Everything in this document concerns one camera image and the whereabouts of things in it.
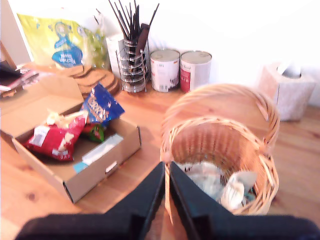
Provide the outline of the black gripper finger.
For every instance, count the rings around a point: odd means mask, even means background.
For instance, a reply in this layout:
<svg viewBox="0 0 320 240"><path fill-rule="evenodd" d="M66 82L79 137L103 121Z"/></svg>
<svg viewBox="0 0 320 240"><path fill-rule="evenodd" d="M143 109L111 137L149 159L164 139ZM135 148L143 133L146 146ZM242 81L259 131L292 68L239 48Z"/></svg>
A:
<svg viewBox="0 0 320 240"><path fill-rule="evenodd" d="M165 192L165 164L160 162L125 198L109 209L107 240L143 240Z"/></svg>
<svg viewBox="0 0 320 240"><path fill-rule="evenodd" d="M170 164L170 193L189 240L233 240L232 213L204 193L180 167Z"/></svg>

